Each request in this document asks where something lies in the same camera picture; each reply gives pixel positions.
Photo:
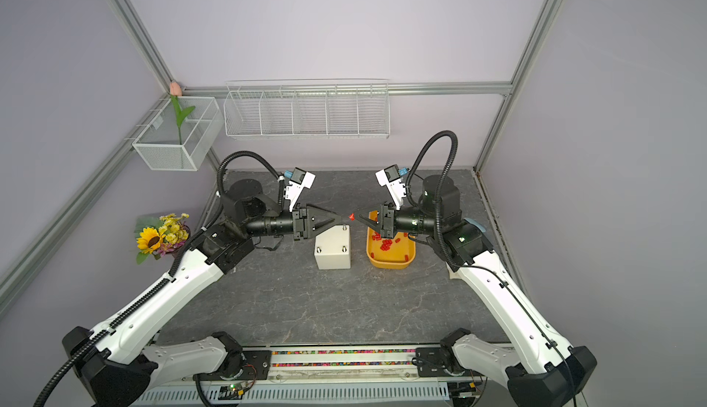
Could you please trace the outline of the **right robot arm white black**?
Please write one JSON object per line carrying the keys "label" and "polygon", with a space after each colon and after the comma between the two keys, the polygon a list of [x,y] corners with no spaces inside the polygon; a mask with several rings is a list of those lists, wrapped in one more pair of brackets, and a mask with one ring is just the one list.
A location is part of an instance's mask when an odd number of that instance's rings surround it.
{"label": "right robot arm white black", "polygon": [[[441,138],[450,141],[449,156],[441,173],[426,177],[423,192],[414,198],[412,177]],[[457,135],[444,130],[423,145],[410,169],[392,165],[377,171],[391,200],[379,206],[375,219],[367,209],[354,219],[384,239],[405,233],[429,246],[450,278],[466,284],[506,334],[511,346],[503,349],[468,330],[454,331],[440,344],[449,372],[477,371],[506,386],[518,406],[576,406],[598,361],[551,326],[510,276],[484,229],[463,217],[460,190],[449,176],[457,151]]]}

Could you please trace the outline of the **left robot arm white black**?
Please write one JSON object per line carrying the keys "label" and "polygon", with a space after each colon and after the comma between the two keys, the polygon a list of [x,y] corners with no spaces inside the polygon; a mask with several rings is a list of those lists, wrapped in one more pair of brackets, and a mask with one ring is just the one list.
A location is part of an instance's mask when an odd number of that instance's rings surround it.
{"label": "left robot arm white black", "polygon": [[[253,179],[226,188],[226,168],[239,158],[256,160],[277,180],[276,198],[267,197]],[[252,151],[226,156],[215,175],[219,207],[214,217],[187,239],[169,271],[149,289],[92,329],[77,326],[64,337],[68,359],[35,405],[46,405],[69,372],[75,372],[97,406],[129,406],[144,392],[182,376],[233,378],[246,373],[243,348],[228,333],[165,348],[152,346],[151,340],[188,302],[253,252],[255,239],[290,235],[308,240],[344,223],[332,211],[298,204],[301,191],[314,179],[299,168],[279,173]]]}

